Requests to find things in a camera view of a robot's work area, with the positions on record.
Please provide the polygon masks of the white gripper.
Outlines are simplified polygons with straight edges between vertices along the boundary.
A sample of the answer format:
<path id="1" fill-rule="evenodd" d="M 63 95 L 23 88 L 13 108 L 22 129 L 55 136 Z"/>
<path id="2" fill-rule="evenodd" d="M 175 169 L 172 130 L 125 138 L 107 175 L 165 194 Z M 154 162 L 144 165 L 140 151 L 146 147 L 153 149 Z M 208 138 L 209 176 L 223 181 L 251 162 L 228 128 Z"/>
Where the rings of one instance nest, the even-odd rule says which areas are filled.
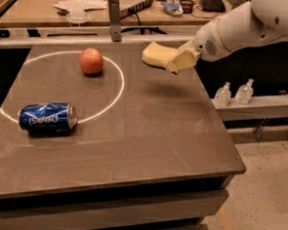
<path id="1" fill-rule="evenodd" d="M 220 40 L 217 26 L 214 23 L 207 23 L 197 31 L 193 42 L 190 40 L 178 47 L 178 51 L 165 61 L 164 68 L 169 72 L 178 73 L 180 70 L 193 67 L 199 57 L 204 61 L 215 61 L 229 54 L 229 50 Z"/>

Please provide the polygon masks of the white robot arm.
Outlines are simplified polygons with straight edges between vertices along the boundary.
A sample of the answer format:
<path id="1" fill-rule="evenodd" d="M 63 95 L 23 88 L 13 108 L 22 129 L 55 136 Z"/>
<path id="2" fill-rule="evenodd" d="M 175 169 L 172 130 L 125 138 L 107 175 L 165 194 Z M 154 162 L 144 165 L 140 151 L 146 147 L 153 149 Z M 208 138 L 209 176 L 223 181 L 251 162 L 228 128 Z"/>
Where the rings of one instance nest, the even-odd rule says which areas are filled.
<path id="1" fill-rule="evenodd" d="M 288 0 L 249 0 L 200 27 L 164 68 L 175 73 L 193 67 L 200 58 L 220 60 L 247 47 L 281 41 L 288 41 Z"/>

